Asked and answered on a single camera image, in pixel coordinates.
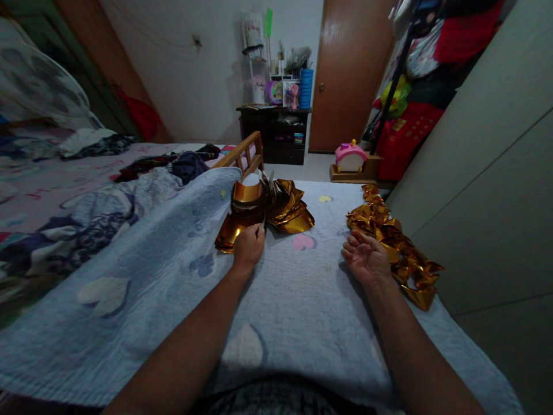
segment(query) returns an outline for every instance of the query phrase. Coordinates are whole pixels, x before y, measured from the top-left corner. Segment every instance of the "folded gold paper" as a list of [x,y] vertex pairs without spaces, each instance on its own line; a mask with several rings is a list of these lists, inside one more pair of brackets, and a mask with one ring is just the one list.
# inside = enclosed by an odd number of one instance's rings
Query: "folded gold paper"
[[347,226],[372,236],[386,248],[394,279],[417,307],[429,310],[436,294],[437,272],[444,268],[429,261],[403,234],[401,223],[390,218],[376,186],[366,184],[362,189],[366,204],[346,215]]
[[257,223],[268,222],[282,233],[300,233],[313,228],[315,219],[301,200],[303,195],[292,180],[272,181],[262,175],[254,186],[237,181],[232,192],[231,212],[215,240],[216,249],[232,254],[240,232]]

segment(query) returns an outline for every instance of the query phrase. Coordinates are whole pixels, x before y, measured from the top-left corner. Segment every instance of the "white heart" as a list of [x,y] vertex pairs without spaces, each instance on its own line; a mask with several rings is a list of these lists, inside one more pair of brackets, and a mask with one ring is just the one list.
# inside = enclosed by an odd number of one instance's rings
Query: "white heart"
[[263,346],[252,327],[243,325],[226,345],[221,361],[231,368],[257,368],[263,361]]
[[77,293],[79,304],[98,303],[94,314],[103,316],[121,307],[127,293],[128,278],[99,278],[83,286]]

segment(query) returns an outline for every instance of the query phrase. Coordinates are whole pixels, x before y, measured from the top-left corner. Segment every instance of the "forearm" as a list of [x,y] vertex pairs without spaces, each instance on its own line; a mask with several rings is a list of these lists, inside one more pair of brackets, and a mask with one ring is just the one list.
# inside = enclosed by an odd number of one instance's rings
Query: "forearm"
[[396,284],[365,290],[408,414],[483,414],[474,395],[432,343]]
[[105,413],[186,413],[221,357],[252,271],[231,268],[140,367]]

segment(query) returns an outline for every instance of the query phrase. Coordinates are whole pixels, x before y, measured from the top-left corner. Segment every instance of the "hand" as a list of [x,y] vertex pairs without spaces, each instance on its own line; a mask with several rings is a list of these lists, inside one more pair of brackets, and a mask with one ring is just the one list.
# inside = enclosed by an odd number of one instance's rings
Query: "hand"
[[375,238],[352,231],[344,243],[342,256],[365,289],[392,281],[388,252]]
[[234,241],[233,267],[252,271],[265,248],[265,229],[255,224],[244,229]]

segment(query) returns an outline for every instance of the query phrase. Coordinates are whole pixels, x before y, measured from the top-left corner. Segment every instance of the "wooden bed frame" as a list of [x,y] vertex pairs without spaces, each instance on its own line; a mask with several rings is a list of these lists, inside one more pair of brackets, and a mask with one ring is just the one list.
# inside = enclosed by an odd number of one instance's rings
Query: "wooden bed frame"
[[[255,145],[255,154],[253,157],[249,154],[249,148],[252,144]],[[247,166],[244,166],[242,163],[241,155],[243,153],[246,155]],[[211,168],[228,167],[234,162],[236,162],[236,165],[240,168],[240,170],[242,170],[242,180],[244,180],[250,173],[255,172],[256,169],[264,169],[263,146],[261,142],[261,133],[259,131],[254,131],[250,134],[248,138],[238,144]]]

